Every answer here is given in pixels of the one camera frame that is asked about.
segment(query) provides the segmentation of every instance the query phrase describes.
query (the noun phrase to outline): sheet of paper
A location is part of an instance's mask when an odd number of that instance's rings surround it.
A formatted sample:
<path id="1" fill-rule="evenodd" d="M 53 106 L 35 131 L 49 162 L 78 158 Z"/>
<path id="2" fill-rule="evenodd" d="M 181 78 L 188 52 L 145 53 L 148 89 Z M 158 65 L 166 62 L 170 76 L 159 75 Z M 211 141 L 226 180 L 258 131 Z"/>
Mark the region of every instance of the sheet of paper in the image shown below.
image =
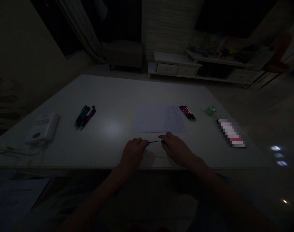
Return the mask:
<path id="1" fill-rule="evenodd" d="M 186 133 L 179 106 L 136 105 L 133 132 Z"/>
<path id="2" fill-rule="evenodd" d="M 34 206 L 49 179 L 9 180 L 0 186 L 0 231 L 11 231 Z"/>

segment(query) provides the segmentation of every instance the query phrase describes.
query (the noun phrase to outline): white cable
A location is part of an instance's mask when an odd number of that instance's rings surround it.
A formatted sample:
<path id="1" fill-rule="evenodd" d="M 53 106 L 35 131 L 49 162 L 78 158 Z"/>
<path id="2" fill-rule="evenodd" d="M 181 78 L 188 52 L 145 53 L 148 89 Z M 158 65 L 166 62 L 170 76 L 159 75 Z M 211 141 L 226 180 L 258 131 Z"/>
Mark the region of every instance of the white cable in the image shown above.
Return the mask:
<path id="1" fill-rule="evenodd" d="M 42 148 L 41 150 L 39 150 L 38 153 L 28 154 L 28 153 L 18 152 L 18 151 L 14 151 L 14 150 L 0 149 L 0 151 L 1 151 L 0 155 L 11 156 L 11 157 L 15 157 L 15 158 L 19 159 L 19 156 L 36 156 L 42 152 L 43 154 L 42 154 L 42 158 L 41 158 L 41 162 L 40 162 L 40 165 L 41 165 L 44 160 L 44 150 L 45 150 L 45 146 L 46 146 L 46 141 L 41 141 L 40 143 L 38 143 L 38 145 L 39 145 L 39 147 Z"/>

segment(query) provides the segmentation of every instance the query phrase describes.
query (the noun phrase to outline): shelf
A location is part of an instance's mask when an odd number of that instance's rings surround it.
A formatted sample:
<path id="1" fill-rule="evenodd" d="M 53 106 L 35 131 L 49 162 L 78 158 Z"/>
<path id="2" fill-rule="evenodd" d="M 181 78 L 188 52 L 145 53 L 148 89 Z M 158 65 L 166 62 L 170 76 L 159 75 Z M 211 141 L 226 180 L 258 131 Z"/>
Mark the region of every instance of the shelf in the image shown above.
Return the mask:
<path id="1" fill-rule="evenodd" d="M 192 79 L 200 79 L 200 80 L 208 80 L 208 81 L 219 81 L 219 82 L 228 82 L 228 83 L 237 83 L 237 84 L 252 84 L 252 82 L 233 81 L 233 80 L 221 79 L 221 78 L 216 78 L 216 77 L 201 77 L 199 75 L 186 76 L 186 75 L 172 75 L 172 74 L 157 73 L 156 72 L 156 64 L 155 64 L 155 62 L 148 62 L 148 74 L 173 76 L 173 77 L 185 77 L 185 78 L 192 78 Z"/>
<path id="2" fill-rule="evenodd" d="M 204 62 L 210 62 L 210 63 L 219 63 L 219 64 L 227 64 L 227 65 L 233 65 L 233 66 L 239 66 L 239 67 L 246 67 L 246 68 L 251 68 L 254 67 L 255 65 L 252 63 L 241 63 L 237 60 L 234 60 L 232 56 L 227 57 L 225 60 L 221 60 L 218 58 L 214 58 L 214 57 L 204 57 L 201 54 L 195 53 L 195 52 L 191 52 L 188 49 L 186 50 L 186 53 L 192 58 L 194 59 L 194 63 L 196 63 L 197 61 L 204 61 Z"/>
<path id="3" fill-rule="evenodd" d="M 154 62 L 156 63 L 166 63 L 166 64 L 176 64 L 176 65 L 185 65 L 191 67 L 200 67 L 201 64 L 194 63 L 193 60 L 186 56 L 174 53 L 164 53 L 154 51 Z"/>

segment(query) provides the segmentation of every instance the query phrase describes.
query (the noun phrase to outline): tv stand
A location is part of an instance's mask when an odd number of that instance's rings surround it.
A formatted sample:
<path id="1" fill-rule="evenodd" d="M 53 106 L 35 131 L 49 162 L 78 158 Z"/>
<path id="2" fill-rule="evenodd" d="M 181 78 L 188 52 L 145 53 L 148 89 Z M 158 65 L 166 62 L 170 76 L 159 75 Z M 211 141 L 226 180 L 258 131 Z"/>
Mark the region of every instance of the tv stand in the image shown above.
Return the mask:
<path id="1" fill-rule="evenodd" d="M 216 76 L 203 76 L 200 75 L 200 71 L 205 66 L 211 66 L 212 71 L 217 71 Z M 252 84 L 263 71 L 249 71 L 249 68 L 254 67 L 255 64 L 241 63 L 234 60 L 232 57 L 226 59 L 218 59 L 214 57 L 204 57 L 203 55 L 186 50 L 186 55 L 164 53 L 154 51 L 154 62 L 148 63 L 148 78 L 151 74 L 177 76 L 184 78 L 194 78 L 201 80 Z M 221 73 L 221 68 L 225 67 L 227 74 Z"/>

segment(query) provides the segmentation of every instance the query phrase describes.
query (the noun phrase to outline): window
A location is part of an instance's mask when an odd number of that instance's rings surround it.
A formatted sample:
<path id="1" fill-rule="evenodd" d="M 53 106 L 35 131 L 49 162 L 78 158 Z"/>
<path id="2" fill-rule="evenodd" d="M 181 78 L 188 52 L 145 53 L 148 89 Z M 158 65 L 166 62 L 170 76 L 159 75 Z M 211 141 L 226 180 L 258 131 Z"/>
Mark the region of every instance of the window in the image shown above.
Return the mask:
<path id="1" fill-rule="evenodd" d="M 64 56 L 83 49 L 55 0 L 31 0 Z"/>

